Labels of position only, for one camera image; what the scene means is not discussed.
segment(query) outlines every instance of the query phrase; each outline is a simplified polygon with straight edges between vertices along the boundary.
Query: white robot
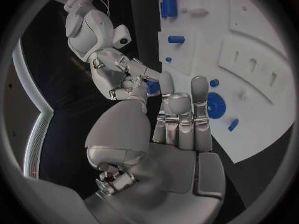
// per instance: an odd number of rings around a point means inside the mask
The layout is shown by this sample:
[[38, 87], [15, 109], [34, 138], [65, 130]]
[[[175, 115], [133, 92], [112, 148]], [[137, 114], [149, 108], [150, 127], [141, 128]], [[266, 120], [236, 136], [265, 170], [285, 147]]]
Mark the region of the white robot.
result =
[[[207, 79], [192, 80], [193, 115], [190, 95], [175, 93], [170, 73], [129, 60], [117, 50], [131, 41], [124, 25], [114, 29], [108, 16], [92, 6], [93, 0], [57, 1], [68, 12], [70, 49], [90, 63], [93, 82], [106, 98], [123, 100], [98, 119], [86, 139], [89, 163], [100, 171], [98, 196], [87, 200], [94, 215], [104, 223], [126, 223], [119, 213], [126, 213], [127, 223], [183, 223], [185, 215], [213, 219], [223, 202], [225, 178], [218, 155], [211, 153]], [[159, 82], [163, 97], [155, 143], [150, 143], [150, 122], [145, 116], [146, 81]], [[216, 176], [208, 179], [207, 169]], [[210, 185], [203, 188], [203, 183]], [[205, 203], [210, 211], [190, 215], [183, 208], [171, 220], [161, 216], [184, 202], [194, 210]], [[108, 214], [107, 203], [117, 213]], [[140, 215], [145, 219], [138, 220]]]

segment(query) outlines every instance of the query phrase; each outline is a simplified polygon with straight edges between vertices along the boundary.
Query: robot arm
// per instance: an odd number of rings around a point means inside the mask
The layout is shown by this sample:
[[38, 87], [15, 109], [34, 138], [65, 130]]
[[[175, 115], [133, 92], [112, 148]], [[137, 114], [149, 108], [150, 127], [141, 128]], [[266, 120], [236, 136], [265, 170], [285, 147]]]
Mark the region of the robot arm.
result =
[[130, 43], [129, 31], [124, 25], [114, 29], [108, 16], [92, 6], [93, 0], [57, 1], [66, 1], [68, 46], [90, 63], [93, 81], [106, 98], [126, 99], [133, 88], [146, 90], [144, 81], [159, 81], [159, 72], [117, 50]]

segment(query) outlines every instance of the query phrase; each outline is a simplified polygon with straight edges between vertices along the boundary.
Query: led light strip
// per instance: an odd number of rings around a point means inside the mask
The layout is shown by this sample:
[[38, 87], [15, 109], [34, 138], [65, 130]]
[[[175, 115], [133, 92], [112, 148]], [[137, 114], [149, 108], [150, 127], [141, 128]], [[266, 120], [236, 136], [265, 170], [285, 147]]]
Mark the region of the led light strip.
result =
[[40, 111], [31, 131], [23, 161], [24, 176], [38, 179], [42, 145], [54, 111], [33, 80], [23, 54], [21, 40], [19, 40], [12, 56], [17, 75], [26, 93]]

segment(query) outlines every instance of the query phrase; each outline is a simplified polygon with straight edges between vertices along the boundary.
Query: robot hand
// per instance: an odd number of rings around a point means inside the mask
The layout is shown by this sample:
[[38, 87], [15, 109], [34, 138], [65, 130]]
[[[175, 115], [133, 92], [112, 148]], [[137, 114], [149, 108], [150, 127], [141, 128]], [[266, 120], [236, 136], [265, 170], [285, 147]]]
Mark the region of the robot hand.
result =
[[211, 131], [207, 116], [208, 81], [196, 76], [191, 81], [194, 114], [187, 93], [175, 93], [170, 73], [160, 78], [162, 105], [153, 141], [173, 145], [183, 150], [212, 151]]
[[92, 1], [66, 2], [64, 9], [69, 13], [66, 36], [70, 49], [82, 61], [90, 63], [92, 78], [99, 91], [108, 99], [122, 100], [144, 81], [158, 82], [159, 72], [137, 59], [129, 60], [116, 50], [130, 43], [129, 31], [124, 25], [113, 29], [110, 19], [96, 10]]

